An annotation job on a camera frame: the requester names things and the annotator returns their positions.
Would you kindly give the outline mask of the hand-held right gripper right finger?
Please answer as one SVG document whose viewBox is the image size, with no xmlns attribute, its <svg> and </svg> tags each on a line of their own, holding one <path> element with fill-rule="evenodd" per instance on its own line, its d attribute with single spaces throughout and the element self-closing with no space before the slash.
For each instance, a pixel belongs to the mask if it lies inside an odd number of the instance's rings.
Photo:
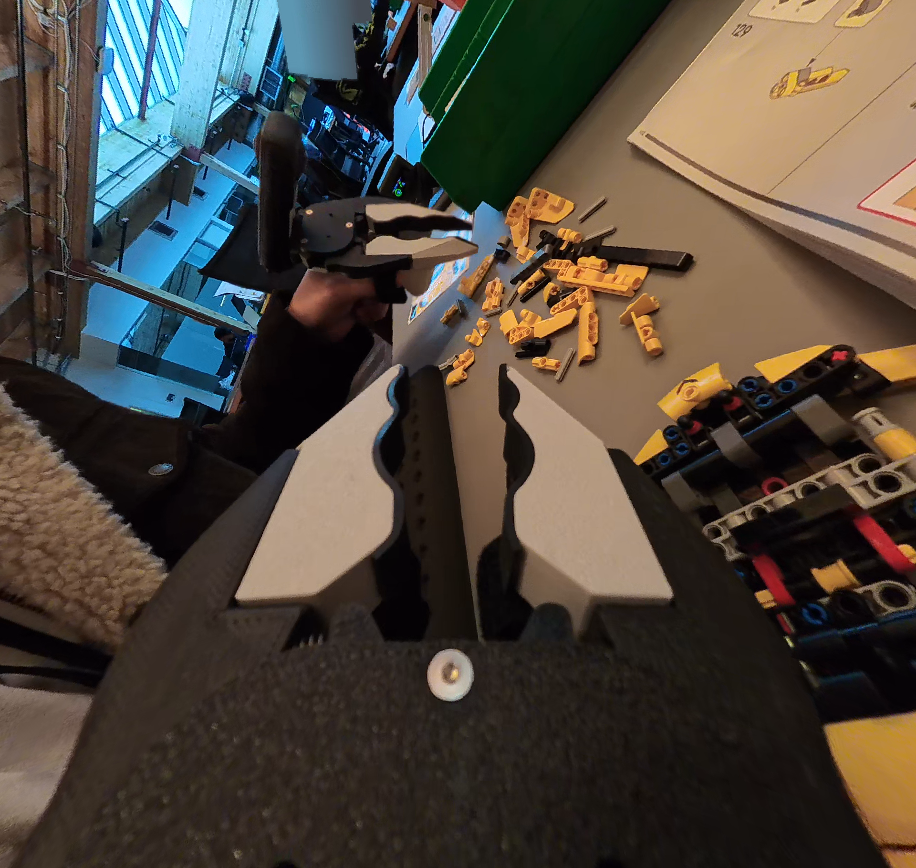
<svg viewBox="0 0 916 868">
<path fill-rule="evenodd" d="M 507 469 L 498 572 L 582 633 L 600 606 L 667 606 L 673 590 L 603 441 L 508 365 L 498 371 Z"/>
</svg>

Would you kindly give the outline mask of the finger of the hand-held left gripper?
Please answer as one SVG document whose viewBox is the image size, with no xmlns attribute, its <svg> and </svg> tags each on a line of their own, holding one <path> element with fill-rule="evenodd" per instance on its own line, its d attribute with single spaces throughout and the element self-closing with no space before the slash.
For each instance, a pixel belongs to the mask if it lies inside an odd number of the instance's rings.
<svg viewBox="0 0 916 868">
<path fill-rule="evenodd" d="M 396 269 L 396 296 L 424 294 L 437 266 L 477 253 L 477 245 L 461 237 L 395 238 L 394 248 L 395 254 L 406 260 L 403 267 Z"/>
<path fill-rule="evenodd" d="M 465 232 L 473 221 L 413 203 L 368 203 L 367 223 L 376 237 L 403 240 L 430 237 L 433 232 Z"/>
</svg>

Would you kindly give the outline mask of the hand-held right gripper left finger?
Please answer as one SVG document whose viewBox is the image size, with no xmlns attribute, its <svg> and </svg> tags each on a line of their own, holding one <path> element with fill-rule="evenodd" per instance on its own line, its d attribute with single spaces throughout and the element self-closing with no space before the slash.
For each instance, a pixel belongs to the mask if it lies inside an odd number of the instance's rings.
<svg viewBox="0 0 916 868">
<path fill-rule="evenodd" d="M 395 365 L 297 448 L 291 472 L 235 590 L 243 608 L 301 604 L 335 611 L 382 600 L 375 565 L 404 525 L 398 460 L 408 376 Z"/>
</svg>

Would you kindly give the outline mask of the pile of yellow brick pieces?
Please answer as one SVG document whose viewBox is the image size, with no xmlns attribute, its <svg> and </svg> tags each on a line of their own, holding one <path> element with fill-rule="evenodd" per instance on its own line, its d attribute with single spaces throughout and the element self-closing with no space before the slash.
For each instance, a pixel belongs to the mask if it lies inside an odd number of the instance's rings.
<svg viewBox="0 0 916 868">
<path fill-rule="evenodd" d="M 596 257 L 578 257 L 583 244 L 603 244 L 613 233 L 607 229 L 589 237 L 564 228 L 574 202 L 542 187 L 516 197 L 506 214 L 508 236 L 458 285 L 459 297 L 441 318 L 451 324 L 475 307 L 483 292 L 480 310 L 465 334 L 468 347 L 439 365 L 447 387 L 467 379 L 476 350 L 497 325 L 518 358 L 528 358 L 534 368 L 562 380 L 573 361 L 582 365 L 595 359 L 599 342 L 599 296 L 636 297 L 620 324 L 640 324 L 640 341 L 652 356 L 663 352 L 651 332 L 646 314 L 658 310 L 658 301 L 640 293 L 650 269 L 612 265 Z"/>
</svg>

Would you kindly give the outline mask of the yellow brick car model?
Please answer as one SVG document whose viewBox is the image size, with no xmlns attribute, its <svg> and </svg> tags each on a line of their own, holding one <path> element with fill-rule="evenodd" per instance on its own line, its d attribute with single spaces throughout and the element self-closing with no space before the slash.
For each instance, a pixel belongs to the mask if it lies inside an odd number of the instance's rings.
<svg viewBox="0 0 916 868">
<path fill-rule="evenodd" d="M 781 633 L 887 866 L 914 866 L 915 442 L 867 400 L 914 387 L 914 351 L 712 363 L 634 458 Z"/>
</svg>

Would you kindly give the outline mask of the person's left forearm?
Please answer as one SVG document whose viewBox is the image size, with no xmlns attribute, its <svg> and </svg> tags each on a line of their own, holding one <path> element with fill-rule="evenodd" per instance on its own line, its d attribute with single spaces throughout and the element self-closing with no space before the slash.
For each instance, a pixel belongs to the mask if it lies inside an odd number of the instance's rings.
<svg viewBox="0 0 916 868">
<path fill-rule="evenodd" d="M 272 293 L 240 379 L 241 403 L 212 427 L 210 447 L 254 473 L 297 447 L 345 405 L 358 370 L 380 339 L 351 324 L 337 339 L 291 312 L 292 293 Z"/>
</svg>

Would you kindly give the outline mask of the person's left hand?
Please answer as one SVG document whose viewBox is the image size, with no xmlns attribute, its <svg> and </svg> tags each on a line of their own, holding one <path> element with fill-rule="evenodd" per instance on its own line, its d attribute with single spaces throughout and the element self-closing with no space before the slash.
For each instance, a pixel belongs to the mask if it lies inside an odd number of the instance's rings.
<svg viewBox="0 0 916 868">
<path fill-rule="evenodd" d="M 306 270 L 293 292 L 288 313 L 302 327 L 330 342 L 345 338 L 357 325 L 373 325 L 387 316 L 371 279 L 352 279 L 323 269 Z"/>
</svg>

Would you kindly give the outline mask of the black brick beam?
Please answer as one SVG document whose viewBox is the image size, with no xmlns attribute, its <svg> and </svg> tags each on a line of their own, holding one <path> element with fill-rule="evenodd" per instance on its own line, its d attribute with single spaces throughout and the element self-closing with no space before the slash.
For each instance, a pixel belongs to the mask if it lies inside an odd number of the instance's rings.
<svg viewBox="0 0 916 868">
<path fill-rule="evenodd" d="M 650 270 L 684 273 L 694 264 L 693 255 L 686 251 L 646 249 L 640 247 L 583 244 L 577 249 L 578 257 L 596 257 L 612 265 L 642 266 Z"/>
</svg>

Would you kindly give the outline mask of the green plastic bin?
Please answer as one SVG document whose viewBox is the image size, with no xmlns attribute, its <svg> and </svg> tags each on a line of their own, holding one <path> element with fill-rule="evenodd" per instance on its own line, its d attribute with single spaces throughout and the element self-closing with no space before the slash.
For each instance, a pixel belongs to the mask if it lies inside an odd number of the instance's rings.
<svg viewBox="0 0 916 868">
<path fill-rule="evenodd" d="M 507 208 L 671 1 L 467 0 L 418 91 L 421 163 L 460 208 Z"/>
</svg>

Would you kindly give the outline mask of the black fleece-lined jacket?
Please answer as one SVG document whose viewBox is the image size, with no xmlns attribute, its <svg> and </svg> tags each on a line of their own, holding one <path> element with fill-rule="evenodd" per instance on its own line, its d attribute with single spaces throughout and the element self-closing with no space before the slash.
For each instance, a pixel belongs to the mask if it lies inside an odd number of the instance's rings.
<svg viewBox="0 0 916 868">
<path fill-rule="evenodd" d="M 2 358 L 2 598 L 113 653 L 193 541 L 295 445 L 280 404 L 193 429 Z"/>
</svg>

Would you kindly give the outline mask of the open instruction booklet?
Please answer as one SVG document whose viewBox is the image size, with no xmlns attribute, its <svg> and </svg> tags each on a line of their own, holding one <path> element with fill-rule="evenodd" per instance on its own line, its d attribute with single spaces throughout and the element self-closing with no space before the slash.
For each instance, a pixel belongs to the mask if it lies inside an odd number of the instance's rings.
<svg viewBox="0 0 916 868">
<path fill-rule="evenodd" d="M 915 0 L 743 0 L 628 141 L 915 304 Z"/>
</svg>

